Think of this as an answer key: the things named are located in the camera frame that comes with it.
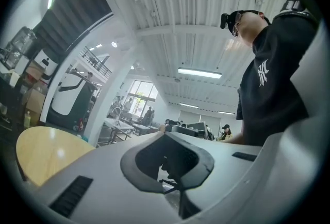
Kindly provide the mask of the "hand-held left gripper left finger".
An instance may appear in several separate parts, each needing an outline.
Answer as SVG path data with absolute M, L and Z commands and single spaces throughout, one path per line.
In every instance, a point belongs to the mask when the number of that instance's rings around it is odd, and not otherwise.
M 122 174 L 139 191 L 163 192 L 162 184 L 157 181 L 164 157 L 164 150 L 160 146 L 163 136 L 162 132 L 156 133 L 125 152 L 120 160 Z

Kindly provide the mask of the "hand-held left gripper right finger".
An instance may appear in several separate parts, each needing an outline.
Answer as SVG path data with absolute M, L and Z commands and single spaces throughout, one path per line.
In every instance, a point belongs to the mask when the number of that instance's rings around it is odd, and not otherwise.
M 164 169 L 180 189 L 201 186 L 215 166 L 211 154 L 172 133 L 166 133 L 164 138 Z

